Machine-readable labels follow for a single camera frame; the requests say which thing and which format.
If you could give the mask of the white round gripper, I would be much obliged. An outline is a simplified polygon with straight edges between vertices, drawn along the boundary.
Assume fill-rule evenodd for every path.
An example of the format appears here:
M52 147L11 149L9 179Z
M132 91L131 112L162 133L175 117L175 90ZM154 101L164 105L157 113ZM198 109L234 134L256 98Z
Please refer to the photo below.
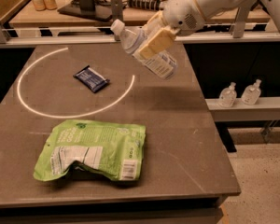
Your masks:
M137 53L149 59L171 47L177 35L186 36L203 28L205 17L196 0L168 0L163 11L155 13L139 32L144 40Z

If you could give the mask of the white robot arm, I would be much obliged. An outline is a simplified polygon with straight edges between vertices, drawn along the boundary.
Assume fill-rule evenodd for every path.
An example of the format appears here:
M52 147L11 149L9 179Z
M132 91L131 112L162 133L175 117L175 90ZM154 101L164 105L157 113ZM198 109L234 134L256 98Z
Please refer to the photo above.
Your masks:
M256 0L168 0L144 25L147 40L139 54L148 59L172 46L179 35L191 35L216 14L243 7ZM280 34L280 0L259 0L268 10Z

